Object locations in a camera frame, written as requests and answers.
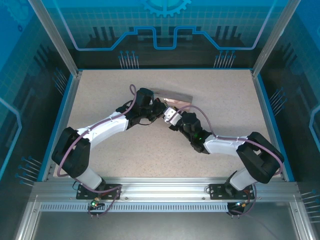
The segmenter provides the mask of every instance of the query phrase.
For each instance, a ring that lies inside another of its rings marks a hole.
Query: beige work surface
[[[207,114],[218,135],[256,131],[269,139],[249,70],[84,70],[68,126],[78,129],[109,116],[133,98],[130,84],[137,90],[159,88],[193,96],[192,104]],[[201,113],[190,111],[208,131]],[[91,151],[89,165],[104,177],[228,177],[244,167],[235,156],[197,153],[162,118],[100,143]]]

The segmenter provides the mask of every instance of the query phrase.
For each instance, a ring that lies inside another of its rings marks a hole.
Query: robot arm
[[[110,119],[109,121],[99,124],[92,130],[90,129],[96,123],[77,130],[71,127],[64,129],[53,151],[52,160],[59,165],[71,144],[85,131],[90,130],[71,150],[62,169],[70,177],[79,180],[90,189],[103,190],[104,180],[89,167],[90,151],[112,135],[139,124],[141,119],[148,119],[150,122],[155,121],[167,108],[167,105],[160,102],[158,98],[154,99],[154,93],[146,88],[140,88],[137,91],[136,100],[131,104],[133,104],[133,107],[129,112],[115,118],[129,108],[127,104],[124,104],[105,118],[105,120]]]
[[[265,147],[282,163],[284,162],[282,154],[258,132],[242,137],[218,137],[201,127],[195,113],[183,112],[174,116],[176,112],[169,107],[164,113],[164,121],[171,124],[169,127],[171,130],[180,131],[198,153],[240,157],[245,168],[234,172],[224,184],[225,191],[231,197],[234,197],[237,191],[242,191],[256,182],[267,184],[280,167],[277,160],[270,154],[244,140],[250,140]]]

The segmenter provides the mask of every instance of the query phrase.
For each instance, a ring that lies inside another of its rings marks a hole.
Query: black bracket
[[[119,186],[120,184],[105,184],[104,190],[108,190],[108,189],[113,189],[117,186]],[[120,191],[120,189],[116,189],[113,190],[111,192],[108,192],[106,195],[101,196],[101,200],[113,200],[115,199],[115,196],[117,194],[117,191]],[[121,192],[119,193],[118,197],[116,198],[116,200],[120,199],[120,195]],[[96,197],[98,197],[98,193],[89,191],[88,189],[84,188],[81,184],[79,184],[78,189],[77,189],[77,193],[75,198],[78,200],[92,200],[95,199]]]
[[[252,185],[247,186],[242,191],[237,191],[234,194],[234,197],[231,197],[226,192],[226,187],[224,184],[209,184],[209,186],[206,189],[206,192],[210,194],[211,200],[248,200],[248,195],[244,192],[245,190],[249,191],[250,200],[255,199]]]

